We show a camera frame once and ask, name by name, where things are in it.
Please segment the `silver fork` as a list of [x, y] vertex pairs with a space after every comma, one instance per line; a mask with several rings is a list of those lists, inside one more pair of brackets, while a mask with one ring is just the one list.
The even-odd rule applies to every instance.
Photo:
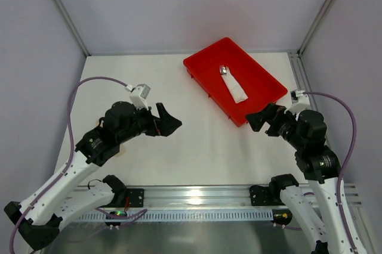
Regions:
[[228, 69], [227, 69], [227, 67], [226, 66], [224, 66], [224, 65], [221, 65], [220, 67], [219, 67], [219, 70], [220, 70], [220, 74], [221, 75], [227, 75], [227, 71], [228, 71]]

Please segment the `white paper napkin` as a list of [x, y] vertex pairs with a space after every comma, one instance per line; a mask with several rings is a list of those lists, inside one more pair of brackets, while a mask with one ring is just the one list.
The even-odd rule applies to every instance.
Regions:
[[239, 82], [235, 79], [235, 77], [231, 74], [229, 68], [227, 67], [227, 75], [221, 75], [226, 87], [229, 90], [234, 102], [236, 104], [246, 101], [248, 99], [247, 94], [244, 89], [241, 87]]

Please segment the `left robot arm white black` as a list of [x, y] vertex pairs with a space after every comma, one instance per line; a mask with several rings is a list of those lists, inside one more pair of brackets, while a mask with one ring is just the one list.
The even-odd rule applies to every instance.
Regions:
[[151, 109], [138, 109], [128, 102], [114, 103], [72, 149], [72, 157], [38, 191], [4, 207], [14, 224], [11, 234], [19, 233], [33, 251], [39, 251], [86, 212], [103, 206], [123, 206], [129, 189], [114, 175], [106, 176], [99, 187], [81, 196], [72, 191], [117, 155], [123, 143], [141, 134], [168, 137], [182, 125], [162, 103], [156, 103], [156, 108], [158, 116]]

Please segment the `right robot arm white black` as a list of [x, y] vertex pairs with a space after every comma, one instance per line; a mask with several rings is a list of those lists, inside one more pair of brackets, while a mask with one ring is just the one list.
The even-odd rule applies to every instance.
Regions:
[[319, 212], [309, 204], [291, 174], [272, 177], [269, 188], [297, 220], [312, 253], [366, 253], [346, 201], [338, 157], [325, 144], [323, 115], [313, 110], [293, 113], [270, 103], [246, 119], [254, 132], [268, 123], [268, 136], [282, 137], [295, 149], [297, 166], [309, 183]]

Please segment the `red plastic tray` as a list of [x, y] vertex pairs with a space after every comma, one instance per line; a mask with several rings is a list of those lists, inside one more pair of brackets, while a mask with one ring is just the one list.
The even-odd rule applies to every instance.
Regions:
[[240, 127], [250, 113], [287, 94], [284, 87], [230, 38], [223, 38], [183, 60], [199, 86]]

